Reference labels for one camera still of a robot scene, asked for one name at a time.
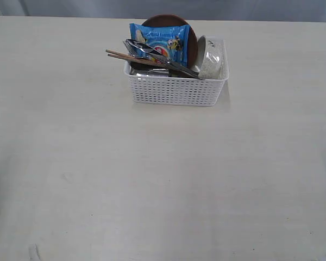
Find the dark red wooden spoon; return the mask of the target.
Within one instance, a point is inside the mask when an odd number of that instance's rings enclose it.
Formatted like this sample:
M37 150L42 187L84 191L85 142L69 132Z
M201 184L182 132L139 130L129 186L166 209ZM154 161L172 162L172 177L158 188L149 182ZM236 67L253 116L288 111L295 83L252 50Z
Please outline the dark red wooden spoon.
M136 62L130 62L130 66L134 70L146 71L148 73L156 73L156 74L177 74L178 73L175 70L170 70L170 69L166 69L166 68L159 67L159 66L140 64L140 63L136 63Z

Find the silver metal fork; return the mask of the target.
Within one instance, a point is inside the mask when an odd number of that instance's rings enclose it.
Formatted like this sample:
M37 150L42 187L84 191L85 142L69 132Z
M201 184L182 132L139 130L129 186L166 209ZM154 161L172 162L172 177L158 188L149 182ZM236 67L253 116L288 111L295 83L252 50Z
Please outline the silver metal fork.
M160 61L156 60L155 58L148 56L146 53L143 53L142 51L140 51L139 49L137 49L136 47L131 46L128 43L125 43L125 41L123 42L124 45L126 46L128 52L132 55L132 56L136 56L136 57L142 57L142 58L146 58L148 60L154 61L156 63L160 63L162 65L166 65L161 63Z

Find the white ceramic bowl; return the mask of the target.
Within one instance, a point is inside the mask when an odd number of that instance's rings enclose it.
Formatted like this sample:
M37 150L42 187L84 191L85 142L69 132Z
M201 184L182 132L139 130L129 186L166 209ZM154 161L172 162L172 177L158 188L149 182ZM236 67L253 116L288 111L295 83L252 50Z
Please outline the white ceramic bowl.
M202 35L197 44L197 58L191 70L202 79L219 79L223 64L222 41L214 36Z

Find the silver metal table knife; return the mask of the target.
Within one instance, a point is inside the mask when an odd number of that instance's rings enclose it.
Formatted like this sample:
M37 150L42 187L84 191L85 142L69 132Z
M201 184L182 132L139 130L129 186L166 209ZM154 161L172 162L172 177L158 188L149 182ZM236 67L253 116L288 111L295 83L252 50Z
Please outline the silver metal table knife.
M163 64L169 65L173 68L173 70L180 71L185 73L186 75L195 78L200 79L199 74L197 72L194 72L187 67L179 64L178 62L175 62L171 60L170 58L160 54L158 51L156 51L153 47L146 45L144 43L141 43L139 41L133 40L133 39L126 39L125 43L130 44L133 47L136 47L143 53L146 53L148 56L151 56L155 58L156 60L160 61Z

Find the blue chips snack bag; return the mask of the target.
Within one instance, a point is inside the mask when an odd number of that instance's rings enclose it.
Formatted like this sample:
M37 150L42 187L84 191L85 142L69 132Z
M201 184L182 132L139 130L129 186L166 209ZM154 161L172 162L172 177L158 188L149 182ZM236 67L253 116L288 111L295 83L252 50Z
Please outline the blue chips snack bag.
M146 27L131 23L129 28L133 40L151 46L164 56L187 67L189 25Z

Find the wooden chopstick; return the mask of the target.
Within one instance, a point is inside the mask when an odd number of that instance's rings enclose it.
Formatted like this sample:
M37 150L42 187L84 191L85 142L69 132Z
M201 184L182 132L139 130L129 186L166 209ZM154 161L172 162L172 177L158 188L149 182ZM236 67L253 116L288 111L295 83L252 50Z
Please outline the wooden chopstick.
M146 59L142 59L142 58L136 58L136 57L132 57L132 56L128 56L128 55L118 55L118 54L111 54L108 53L109 57L113 57L113 58L117 58L117 59L122 59L128 62L134 62L134 63L138 63L138 64L144 64L144 65L149 65L149 66L156 66L156 67L165 67L162 64L158 64L155 63L153 61L150 60L146 60Z
M109 49L106 49L105 52L108 54L108 53L111 53L111 54L118 54L118 55L128 55L128 54L123 54L123 53L119 53L119 52L115 52L115 51L112 51L112 50L109 50Z

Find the brown round wooden plate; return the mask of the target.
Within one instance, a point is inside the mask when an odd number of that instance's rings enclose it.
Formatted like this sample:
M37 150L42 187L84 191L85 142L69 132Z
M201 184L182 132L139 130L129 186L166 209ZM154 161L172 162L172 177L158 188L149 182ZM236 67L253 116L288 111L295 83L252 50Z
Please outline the brown round wooden plate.
M143 26L147 27L171 27L171 26L183 26L188 24L184 19L179 16L171 15L171 14L162 14L150 17L144 23ZM197 59L198 54L198 43L197 37L190 27L189 30L189 38L187 45L187 66L190 68Z

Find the white perforated plastic basket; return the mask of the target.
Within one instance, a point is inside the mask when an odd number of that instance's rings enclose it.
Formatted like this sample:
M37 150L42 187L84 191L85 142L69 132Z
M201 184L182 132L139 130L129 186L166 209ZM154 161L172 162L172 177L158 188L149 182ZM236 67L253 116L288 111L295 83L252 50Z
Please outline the white perforated plastic basket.
M222 50L222 63L218 79L135 76L130 74L131 66L125 62L124 74L129 79L133 101L202 107L215 105L229 78L229 68L224 40L214 36L212 39L221 44Z

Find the silver foil packet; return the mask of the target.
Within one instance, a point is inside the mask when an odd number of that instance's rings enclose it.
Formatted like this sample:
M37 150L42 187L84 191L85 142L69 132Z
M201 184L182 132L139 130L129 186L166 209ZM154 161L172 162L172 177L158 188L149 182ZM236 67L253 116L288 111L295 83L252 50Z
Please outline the silver foil packet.
M130 75L137 77L169 77L170 72L168 69L149 69L149 70L139 70L130 69Z

